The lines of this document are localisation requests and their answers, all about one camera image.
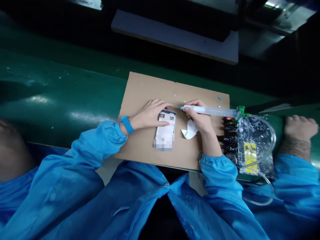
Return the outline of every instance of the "blue smart band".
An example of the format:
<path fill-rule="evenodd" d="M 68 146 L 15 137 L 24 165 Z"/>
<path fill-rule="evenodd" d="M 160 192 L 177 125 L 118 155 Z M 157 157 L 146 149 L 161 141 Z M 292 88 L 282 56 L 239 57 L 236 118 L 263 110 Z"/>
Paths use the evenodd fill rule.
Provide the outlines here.
<path fill-rule="evenodd" d="M 134 132 L 134 129 L 132 128 L 131 123 L 129 122 L 128 116 L 122 117 L 121 122 L 123 123 L 124 127 L 127 129 L 129 134 Z"/>

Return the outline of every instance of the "yellow label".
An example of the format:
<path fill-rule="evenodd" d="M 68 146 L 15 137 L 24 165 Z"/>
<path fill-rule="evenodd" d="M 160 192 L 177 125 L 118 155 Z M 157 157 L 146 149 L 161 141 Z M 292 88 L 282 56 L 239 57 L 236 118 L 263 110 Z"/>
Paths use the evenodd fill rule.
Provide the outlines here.
<path fill-rule="evenodd" d="M 246 165 L 257 161 L 257 148 L 254 143 L 247 143 L 247 142 L 244 143 L 244 158 L 246 161 Z M 258 171 L 258 166 L 255 164 L 245 168 L 245 170 L 247 173 L 252 173 L 257 175 L 256 172 Z"/>

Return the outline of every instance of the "white tissue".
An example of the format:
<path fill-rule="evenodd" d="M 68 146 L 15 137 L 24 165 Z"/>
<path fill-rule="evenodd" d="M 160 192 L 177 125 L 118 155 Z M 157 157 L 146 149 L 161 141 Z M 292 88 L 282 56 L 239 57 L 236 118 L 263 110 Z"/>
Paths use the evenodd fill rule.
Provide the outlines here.
<path fill-rule="evenodd" d="M 196 124 L 191 119 L 188 121 L 187 130 L 181 129 L 181 132 L 186 139 L 193 138 L 197 134 L 197 131 Z"/>

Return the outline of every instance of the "glue syringe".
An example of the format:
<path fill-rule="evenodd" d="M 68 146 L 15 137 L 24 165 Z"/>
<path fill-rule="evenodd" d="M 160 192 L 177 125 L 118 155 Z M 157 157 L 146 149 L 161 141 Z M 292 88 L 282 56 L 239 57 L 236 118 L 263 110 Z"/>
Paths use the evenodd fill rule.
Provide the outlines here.
<path fill-rule="evenodd" d="M 190 106 L 184 105 L 183 107 L 178 107 L 181 110 L 184 110 L 185 107 L 192 108 L 196 113 L 216 115 L 222 117 L 231 117 L 238 120 L 241 115 L 241 111 L 238 109 L 223 109 L 223 108 L 211 108 L 211 107 L 200 107 L 200 106 Z"/>

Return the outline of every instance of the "green workbench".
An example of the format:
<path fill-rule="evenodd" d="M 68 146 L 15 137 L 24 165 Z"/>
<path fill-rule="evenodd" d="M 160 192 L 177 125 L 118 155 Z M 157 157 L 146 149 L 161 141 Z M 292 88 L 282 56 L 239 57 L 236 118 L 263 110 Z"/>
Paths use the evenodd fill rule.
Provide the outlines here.
<path fill-rule="evenodd" d="M 27 141 L 70 148 L 71 142 L 101 121 L 116 120 L 129 72 L 142 73 L 230 95 L 231 107 L 275 100 L 173 69 L 98 52 L 0 26 L 0 118 L 14 123 Z M 282 116 L 320 116 L 309 108 L 269 116 L 282 134 Z M 312 159 L 319 159 L 320 137 L 313 139 Z"/>

